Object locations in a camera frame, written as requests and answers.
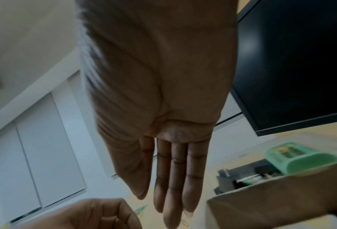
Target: fingernail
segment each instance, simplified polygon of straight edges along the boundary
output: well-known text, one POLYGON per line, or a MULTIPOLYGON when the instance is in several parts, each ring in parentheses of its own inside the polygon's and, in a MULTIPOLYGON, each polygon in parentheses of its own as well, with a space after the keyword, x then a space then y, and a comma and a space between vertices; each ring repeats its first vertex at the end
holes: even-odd
POLYGON ((188 212, 185 209, 183 210, 183 213, 187 216, 187 218, 192 218, 192 216, 194 215, 193 212, 188 212))

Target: black monitor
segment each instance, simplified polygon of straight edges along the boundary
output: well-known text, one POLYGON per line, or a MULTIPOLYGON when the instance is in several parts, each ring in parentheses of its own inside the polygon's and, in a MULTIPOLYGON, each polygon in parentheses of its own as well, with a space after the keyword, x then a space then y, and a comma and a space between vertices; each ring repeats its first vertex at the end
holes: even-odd
POLYGON ((232 94, 258 136, 337 122, 337 0, 251 0, 232 94))

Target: green container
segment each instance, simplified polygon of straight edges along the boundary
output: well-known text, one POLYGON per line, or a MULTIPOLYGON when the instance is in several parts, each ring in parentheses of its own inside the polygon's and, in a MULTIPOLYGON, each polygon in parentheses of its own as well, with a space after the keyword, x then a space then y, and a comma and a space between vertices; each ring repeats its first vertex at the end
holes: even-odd
POLYGON ((287 142, 266 151, 266 159, 284 175, 337 164, 337 156, 320 152, 294 142, 287 142))

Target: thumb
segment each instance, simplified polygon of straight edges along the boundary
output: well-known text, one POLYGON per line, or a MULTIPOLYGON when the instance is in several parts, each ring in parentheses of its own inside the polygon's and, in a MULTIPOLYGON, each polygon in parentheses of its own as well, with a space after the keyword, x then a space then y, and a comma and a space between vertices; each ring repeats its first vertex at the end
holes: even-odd
POLYGON ((117 175, 140 200, 147 195, 151 181, 154 139, 143 136, 136 141, 107 144, 117 175))

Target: hand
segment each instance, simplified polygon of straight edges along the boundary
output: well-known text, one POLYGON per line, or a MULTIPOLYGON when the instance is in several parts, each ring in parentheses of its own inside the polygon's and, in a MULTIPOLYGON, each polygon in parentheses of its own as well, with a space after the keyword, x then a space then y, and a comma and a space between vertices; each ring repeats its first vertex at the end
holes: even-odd
POLYGON ((199 202, 232 85, 237 0, 75 0, 82 75, 114 168, 139 199, 151 179, 168 228, 199 202))
POLYGON ((88 199, 55 211, 18 229, 142 229, 123 199, 88 199))

